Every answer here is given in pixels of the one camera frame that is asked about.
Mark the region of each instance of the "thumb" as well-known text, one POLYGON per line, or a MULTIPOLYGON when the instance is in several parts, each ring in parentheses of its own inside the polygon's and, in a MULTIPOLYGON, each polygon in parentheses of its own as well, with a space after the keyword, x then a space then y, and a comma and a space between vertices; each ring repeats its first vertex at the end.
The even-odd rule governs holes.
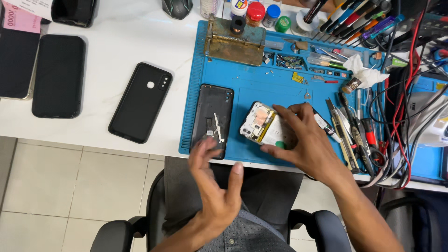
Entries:
POLYGON ((243 186, 244 167, 237 162, 230 171, 227 186, 227 199, 230 204, 237 204, 241 207, 241 187, 243 186))
POLYGON ((294 160, 293 160, 294 156, 292 154, 292 151, 287 151, 278 146, 271 145, 271 144, 263 144, 260 147, 260 150, 262 152, 269 153, 271 156, 273 156, 275 158, 280 158, 280 159, 283 159, 285 161, 288 161, 288 162, 294 164, 294 160))

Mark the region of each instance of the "pink paper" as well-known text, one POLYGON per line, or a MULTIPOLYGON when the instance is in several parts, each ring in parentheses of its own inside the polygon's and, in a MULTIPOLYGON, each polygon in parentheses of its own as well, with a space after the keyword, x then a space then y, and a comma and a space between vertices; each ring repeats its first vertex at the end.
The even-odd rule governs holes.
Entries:
POLYGON ((5 1, 2 1, 2 3, 5 9, 3 28, 40 33, 41 17, 5 1))

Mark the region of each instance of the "glue tube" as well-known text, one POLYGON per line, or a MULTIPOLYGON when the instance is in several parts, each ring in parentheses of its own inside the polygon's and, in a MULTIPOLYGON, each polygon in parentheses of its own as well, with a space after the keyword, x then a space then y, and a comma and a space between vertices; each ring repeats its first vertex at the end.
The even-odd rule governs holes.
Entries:
POLYGON ((314 108, 313 114, 314 120, 316 120, 317 124, 319 124, 319 127, 323 129, 327 133, 327 135, 331 136, 336 142, 340 143, 341 139, 336 134, 335 128, 333 128, 325 119, 323 119, 322 116, 320 116, 314 108))

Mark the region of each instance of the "computer mouse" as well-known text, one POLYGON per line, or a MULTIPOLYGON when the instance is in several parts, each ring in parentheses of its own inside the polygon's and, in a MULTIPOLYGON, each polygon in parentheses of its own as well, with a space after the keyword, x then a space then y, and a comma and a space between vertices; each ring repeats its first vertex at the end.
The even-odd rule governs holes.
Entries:
POLYGON ((184 19, 193 8, 192 0, 162 0, 164 12, 173 18, 184 19))

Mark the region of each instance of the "white bottle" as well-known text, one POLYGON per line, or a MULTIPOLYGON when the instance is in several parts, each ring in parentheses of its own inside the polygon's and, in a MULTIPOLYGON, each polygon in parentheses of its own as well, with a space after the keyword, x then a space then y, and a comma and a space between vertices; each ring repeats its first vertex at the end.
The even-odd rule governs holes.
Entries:
POLYGON ((247 6, 249 6, 248 0, 232 0, 230 5, 230 18, 234 16, 246 16, 247 6))
POLYGON ((218 9, 218 0, 201 0, 201 16, 205 19, 210 18, 210 14, 216 16, 218 9))

